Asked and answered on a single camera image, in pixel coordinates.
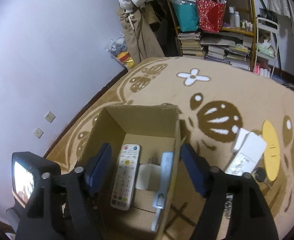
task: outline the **wall outlet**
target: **wall outlet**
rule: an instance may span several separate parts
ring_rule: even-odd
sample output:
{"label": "wall outlet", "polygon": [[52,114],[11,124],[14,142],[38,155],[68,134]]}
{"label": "wall outlet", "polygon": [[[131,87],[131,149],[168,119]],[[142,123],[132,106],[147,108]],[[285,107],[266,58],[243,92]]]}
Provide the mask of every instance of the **wall outlet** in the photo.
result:
{"label": "wall outlet", "polygon": [[52,123],[52,121],[54,120],[56,118],[56,116],[52,113],[52,112],[48,112],[48,114],[46,114],[46,116],[45,116],[45,119],[48,121],[48,122],[50,122],[50,123]]}
{"label": "wall outlet", "polygon": [[34,131],[34,135],[37,138],[40,138],[43,135],[43,131],[39,127],[37,127],[37,129]]}

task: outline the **metal bolt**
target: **metal bolt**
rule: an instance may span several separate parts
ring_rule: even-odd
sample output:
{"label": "metal bolt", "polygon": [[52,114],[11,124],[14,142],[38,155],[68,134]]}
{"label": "metal bolt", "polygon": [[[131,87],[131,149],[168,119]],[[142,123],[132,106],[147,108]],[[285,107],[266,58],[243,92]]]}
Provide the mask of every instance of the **metal bolt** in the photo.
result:
{"label": "metal bolt", "polygon": [[43,174],[41,175],[41,177],[42,177],[43,179],[47,179],[47,178],[50,177],[50,173],[49,173],[49,172],[45,172],[45,173],[43,173]]}
{"label": "metal bolt", "polygon": [[210,171],[213,173],[219,173],[219,168],[216,166],[212,166],[212,167],[210,167]]}
{"label": "metal bolt", "polygon": [[83,167],[77,167],[75,168],[75,173],[82,173],[84,171]]}
{"label": "metal bolt", "polygon": [[244,172],[243,177],[246,178],[246,179],[250,179],[252,177],[252,175],[250,173],[248,173],[248,172]]}

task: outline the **yellow oval object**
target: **yellow oval object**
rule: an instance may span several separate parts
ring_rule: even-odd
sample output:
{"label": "yellow oval object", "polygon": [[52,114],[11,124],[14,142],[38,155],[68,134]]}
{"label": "yellow oval object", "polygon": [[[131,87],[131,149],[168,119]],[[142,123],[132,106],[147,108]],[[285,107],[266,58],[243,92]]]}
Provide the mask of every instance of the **yellow oval object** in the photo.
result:
{"label": "yellow oval object", "polygon": [[270,181],[274,181],[277,178],[281,165],[281,155],[275,128],[268,120],[263,123],[262,135],[263,140],[267,143],[267,147],[264,151],[266,175]]}

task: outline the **teal bag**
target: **teal bag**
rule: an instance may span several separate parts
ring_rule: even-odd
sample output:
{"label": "teal bag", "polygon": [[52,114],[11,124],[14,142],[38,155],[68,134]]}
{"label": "teal bag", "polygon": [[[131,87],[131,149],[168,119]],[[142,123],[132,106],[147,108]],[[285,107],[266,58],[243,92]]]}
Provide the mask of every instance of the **teal bag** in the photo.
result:
{"label": "teal bag", "polygon": [[199,18],[196,0],[170,0],[173,4],[177,20],[182,32],[198,30]]}

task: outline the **clear bottle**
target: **clear bottle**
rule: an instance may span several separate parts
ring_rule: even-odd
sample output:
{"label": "clear bottle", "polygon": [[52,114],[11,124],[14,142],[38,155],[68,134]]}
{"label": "clear bottle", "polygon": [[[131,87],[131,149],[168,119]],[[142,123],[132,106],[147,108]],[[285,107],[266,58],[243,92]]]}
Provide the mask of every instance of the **clear bottle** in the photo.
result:
{"label": "clear bottle", "polygon": [[232,28],[236,27],[235,23],[235,10],[233,6],[229,6],[229,24]]}
{"label": "clear bottle", "polygon": [[236,11],[235,12],[235,25],[236,25],[236,27],[237,28],[239,28],[240,26],[241,26],[241,22],[240,22],[240,17],[239,17],[239,12],[238,11]]}

